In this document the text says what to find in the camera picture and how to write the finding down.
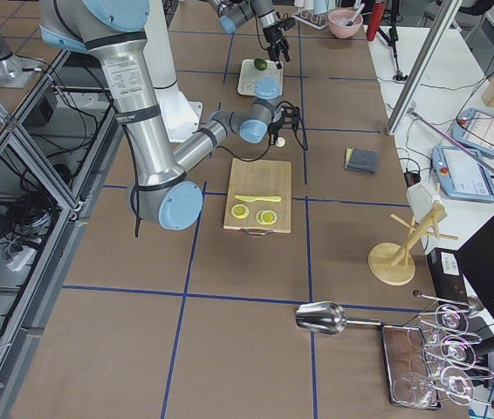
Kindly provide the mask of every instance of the wooden cutting board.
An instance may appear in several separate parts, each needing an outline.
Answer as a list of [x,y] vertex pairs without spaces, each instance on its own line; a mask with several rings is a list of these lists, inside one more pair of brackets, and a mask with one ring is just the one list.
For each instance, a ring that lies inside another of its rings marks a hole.
[[[235,195],[280,196],[279,203],[239,201]],[[231,215],[231,207],[242,203],[249,208],[246,218]],[[262,225],[257,221],[261,210],[273,210],[278,220],[273,225]],[[272,230],[277,233],[292,231],[292,164],[289,161],[258,160],[252,162],[233,159],[230,185],[223,227],[230,230]]]

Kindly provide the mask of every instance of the wooden stand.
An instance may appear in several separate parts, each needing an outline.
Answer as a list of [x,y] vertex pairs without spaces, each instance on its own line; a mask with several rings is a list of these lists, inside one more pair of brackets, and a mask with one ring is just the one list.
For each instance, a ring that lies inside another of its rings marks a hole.
[[449,236],[439,233],[439,222],[447,216],[445,207],[439,202],[433,203],[433,208],[416,225],[415,218],[412,217],[410,224],[391,214],[391,217],[400,224],[408,227],[408,238],[402,246],[394,243],[377,244],[367,257],[367,262],[371,272],[382,282],[389,285],[405,285],[412,280],[415,274],[414,259],[410,256],[410,249],[423,236],[435,236],[437,238],[458,239],[456,236]]

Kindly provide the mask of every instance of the metal scoop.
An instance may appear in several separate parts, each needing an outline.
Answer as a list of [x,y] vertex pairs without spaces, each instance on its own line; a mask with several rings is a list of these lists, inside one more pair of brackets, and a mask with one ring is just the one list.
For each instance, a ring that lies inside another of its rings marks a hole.
[[338,334],[347,325],[380,326],[377,319],[347,317],[346,310],[338,303],[322,301],[319,303],[302,304],[296,310],[296,324],[312,332]]

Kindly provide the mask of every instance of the bowl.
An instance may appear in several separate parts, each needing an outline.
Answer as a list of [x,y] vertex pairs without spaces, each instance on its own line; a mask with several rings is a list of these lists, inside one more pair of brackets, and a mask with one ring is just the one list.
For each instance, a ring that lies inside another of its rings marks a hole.
[[336,38],[350,38],[360,30],[363,25],[363,17],[361,15],[355,19],[352,26],[346,26],[353,14],[353,9],[333,10],[328,14],[328,27]]

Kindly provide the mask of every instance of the green object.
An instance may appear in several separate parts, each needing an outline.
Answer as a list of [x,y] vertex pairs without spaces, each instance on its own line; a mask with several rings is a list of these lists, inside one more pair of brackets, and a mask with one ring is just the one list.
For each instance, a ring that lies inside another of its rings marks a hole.
[[253,62],[253,65],[255,68],[261,72],[266,70],[266,67],[268,67],[268,64],[266,63],[265,59],[262,58],[255,58],[255,61]]

